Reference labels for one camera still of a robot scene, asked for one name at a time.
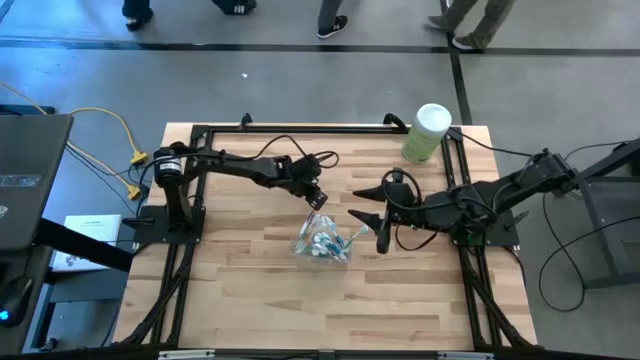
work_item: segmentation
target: pant leg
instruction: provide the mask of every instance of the pant leg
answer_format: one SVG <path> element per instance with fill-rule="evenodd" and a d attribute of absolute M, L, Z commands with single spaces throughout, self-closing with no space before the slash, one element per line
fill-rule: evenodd
<path fill-rule="evenodd" d="M 318 31 L 331 29 L 335 23 L 341 3 L 342 0 L 322 0 L 320 15 L 318 15 Z"/>
<path fill-rule="evenodd" d="M 453 0 L 453 4 L 444 12 L 448 30 L 455 30 L 477 2 L 478 0 Z"/>
<path fill-rule="evenodd" d="M 142 19 L 151 12 L 150 0 L 124 0 L 122 15 L 131 19 Z"/>
<path fill-rule="evenodd" d="M 515 0 L 489 0 L 484 17 L 473 31 L 472 37 L 479 48 L 485 48 L 513 7 Z"/>

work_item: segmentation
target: wooden tabletop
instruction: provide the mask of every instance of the wooden tabletop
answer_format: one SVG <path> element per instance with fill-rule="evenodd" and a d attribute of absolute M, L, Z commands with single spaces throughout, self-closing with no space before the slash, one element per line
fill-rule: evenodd
<path fill-rule="evenodd" d="M 163 145 L 188 143 L 193 124 L 167 125 Z M 464 132 L 490 144 L 488 129 Z M 214 149 L 253 155 L 273 134 L 214 136 Z M 362 225 L 348 209 L 384 210 L 353 190 L 374 187 L 394 166 L 413 174 L 423 195 L 446 189 L 438 149 L 421 165 L 400 155 L 403 135 L 295 134 L 306 152 L 334 150 L 340 164 L 323 170 L 319 186 L 329 195 L 320 211 L 334 219 L 343 235 Z M 472 181 L 498 178 L 493 153 L 465 141 Z M 274 143 L 265 156 L 299 156 L 287 140 Z M 454 164 L 458 171 L 455 149 Z M 164 203 L 155 185 L 150 203 Z M 207 218 L 196 248 L 180 337 L 181 347 L 275 349 L 465 350 L 472 348 L 462 276 L 456 249 L 440 235 L 420 251 L 406 252 L 392 243 L 376 252 L 375 236 L 354 242 L 347 268 L 303 269 L 289 255 L 292 239 L 310 212 L 309 205 L 284 190 L 265 189 L 247 179 L 209 174 L 205 191 Z M 430 235 L 403 227 L 400 239 L 415 246 Z M 114 340 L 126 337 L 158 296 L 166 245 L 151 245 L 133 261 Z M 501 248 L 487 250 L 495 298 L 522 335 L 535 333 L 520 269 Z M 485 337 L 486 312 L 479 306 Z M 166 336 L 173 303 L 165 319 Z"/>

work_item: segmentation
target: person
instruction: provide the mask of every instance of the person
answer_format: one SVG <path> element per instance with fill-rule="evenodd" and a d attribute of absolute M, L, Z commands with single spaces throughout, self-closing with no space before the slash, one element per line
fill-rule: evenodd
<path fill-rule="evenodd" d="M 344 30 L 349 19 L 344 16 L 336 16 L 342 0 L 322 0 L 320 15 L 318 15 L 318 37 L 328 39 Z"/>
<path fill-rule="evenodd" d="M 255 0 L 212 0 L 226 15 L 249 15 L 258 5 Z M 122 15 L 127 29 L 138 31 L 153 17 L 150 0 L 124 0 Z"/>
<path fill-rule="evenodd" d="M 429 16 L 426 26 L 436 30 L 453 32 L 465 15 L 478 0 L 454 0 L 442 16 Z M 476 29 L 465 36 L 453 38 L 452 42 L 460 50 L 484 49 L 509 14 L 515 0 L 488 0 L 484 17 Z"/>

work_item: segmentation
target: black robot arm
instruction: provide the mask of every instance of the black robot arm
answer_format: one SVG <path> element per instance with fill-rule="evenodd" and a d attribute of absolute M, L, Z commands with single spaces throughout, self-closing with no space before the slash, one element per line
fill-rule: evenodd
<path fill-rule="evenodd" d="M 183 184 L 205 172 L 238 176 L 253 180 L 266 188 L 281 188 L 303 197 L 319 210 L 327 195 L 318 187 L 322 172 L 320 162 L 331 155 L 306 154 L 296 161 L 289 156 L 241 157 L 222 151 L 190 148 L 181 142 L 154 152 L 155 181 L 167 198 L 167 219 L 170 231 L 183 231 L 191 223 L 191 205 L 180 191 Z M 183 172 L 181 158 L 193 159 L 194 165 Z"/>
<path fill-rule="evenodd" d="M 532 156 L 522 170 L 496 181 L 478 181 L 421 199 L 419 193 L 414 195 L 403 182 L 404 177 L 409 178 L 419 191 L 415 179 L 395 168 L 384 175 L 380 186 L 353 192 L 366 199 L 386 201 L 383 218 L 357 210 L 349 210 L 349 213 L 375 231 L 377 250 L 384 254 L 389 249 L 391 224 L 449 233 L 458 239 L 482 236 L 496 223 L 500 213 L 530 196 L 571 191 L 575 187 L 576 174 L 562 156 L 545 149 Z M 392 175 L 391 181 L 387 180 L 389 175 Z"/>

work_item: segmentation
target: white container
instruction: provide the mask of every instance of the white container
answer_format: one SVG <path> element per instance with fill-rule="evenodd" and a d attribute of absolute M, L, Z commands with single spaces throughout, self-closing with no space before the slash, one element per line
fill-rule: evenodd
<path fill-rule="evenodd" d="M 402 156 L 415 164 L 429 160 L 450 126 L 451 114 L 447 108 L 438 104 L 423 105 L 404 142 Z"/>

